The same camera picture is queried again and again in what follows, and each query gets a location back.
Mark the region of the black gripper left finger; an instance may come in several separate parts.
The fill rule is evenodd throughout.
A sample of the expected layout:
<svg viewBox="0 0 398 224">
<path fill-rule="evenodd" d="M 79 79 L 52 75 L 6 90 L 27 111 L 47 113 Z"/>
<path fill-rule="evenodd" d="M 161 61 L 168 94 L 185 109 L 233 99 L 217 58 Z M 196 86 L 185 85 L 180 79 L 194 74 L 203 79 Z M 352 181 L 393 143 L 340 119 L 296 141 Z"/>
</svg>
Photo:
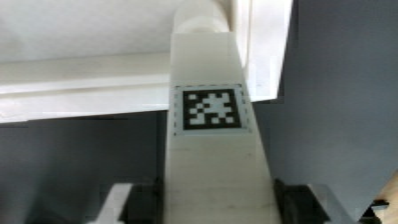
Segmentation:
<svg viewBox="0 0 398 224">
<path fill-rule="evenodd" d="M 114 183 L 97 217 L 88 224 L 162 224 L 162 199 L 161 178 Z"/>
</svg>

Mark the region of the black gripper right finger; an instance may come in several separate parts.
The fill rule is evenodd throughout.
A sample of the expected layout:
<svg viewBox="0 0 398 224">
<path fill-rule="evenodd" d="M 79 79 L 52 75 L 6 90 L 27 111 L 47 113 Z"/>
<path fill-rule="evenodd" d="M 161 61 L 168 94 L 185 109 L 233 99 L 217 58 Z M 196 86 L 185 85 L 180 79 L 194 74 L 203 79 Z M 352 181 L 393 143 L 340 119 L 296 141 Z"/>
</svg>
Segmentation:
<svg viewBox="0 0 398 224">
<path fill-rule="evenodd" d="M 274 192 L 283 224 L 360 224 L 324 185 L 288 185 L 276 179 Z"/>
</svg>

